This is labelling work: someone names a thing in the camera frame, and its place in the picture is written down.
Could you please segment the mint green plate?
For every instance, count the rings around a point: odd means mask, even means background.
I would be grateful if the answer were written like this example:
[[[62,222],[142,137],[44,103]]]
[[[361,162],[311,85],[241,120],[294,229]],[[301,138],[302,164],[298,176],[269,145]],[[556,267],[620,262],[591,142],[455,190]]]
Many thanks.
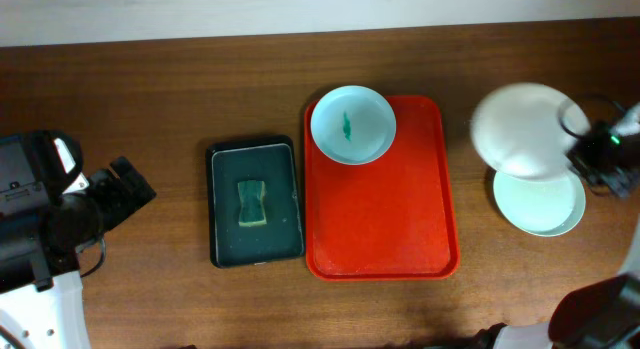
[[[552,180],[533,181],[497,172],[493,196],[506,220],[540,237],[555,237],[571,231],[586,209],[584,187],[571,173]]]

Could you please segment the white plate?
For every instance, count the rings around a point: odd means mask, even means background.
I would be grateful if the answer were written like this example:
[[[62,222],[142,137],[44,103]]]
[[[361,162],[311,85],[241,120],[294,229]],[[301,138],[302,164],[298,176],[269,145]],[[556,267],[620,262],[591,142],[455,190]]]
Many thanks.
[[[576,135],[590,129],[582,109],[564,93],[516,83],[489,93],[471,119],[475,150],[491,168],[524,180],[550,180],[569,171]]]

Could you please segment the green and yellow sponge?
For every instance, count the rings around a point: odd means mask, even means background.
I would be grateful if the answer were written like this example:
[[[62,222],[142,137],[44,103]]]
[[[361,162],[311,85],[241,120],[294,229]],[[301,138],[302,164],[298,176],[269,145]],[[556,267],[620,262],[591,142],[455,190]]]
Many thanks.
[[[240,200],[238,224],[241,227],[262,226],[267,223],[264,209],[266,184],[260,180],[246,180],[237,184]]]

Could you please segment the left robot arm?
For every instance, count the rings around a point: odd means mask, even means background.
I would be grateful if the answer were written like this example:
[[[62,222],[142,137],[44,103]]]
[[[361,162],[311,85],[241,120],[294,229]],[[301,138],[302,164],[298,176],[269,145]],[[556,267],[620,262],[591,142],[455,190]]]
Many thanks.
[[[156,193],[119,157],[83,173],[77,141],[55,130],[1,140],[1,345],[87,348],[78,256]]]

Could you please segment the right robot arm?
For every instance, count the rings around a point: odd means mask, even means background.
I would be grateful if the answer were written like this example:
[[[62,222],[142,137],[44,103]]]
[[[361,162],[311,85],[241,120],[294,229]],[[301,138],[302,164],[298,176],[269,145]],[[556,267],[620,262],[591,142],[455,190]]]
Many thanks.
[[[558,128],[568,144],[555,146],[570,174],[597,195],[627,198],[639,187],[639,107],[623,108],[604,96],[594,101],[619,112],[611,123],[599,121],[587,129],[569,122],[578,105],[564,99],[551,110],[549,133]],[[566,295],[549,323],[512,327],[504,323],[479,331],[471,348],[637,348],[639,346],[639,276],[619,274]]]

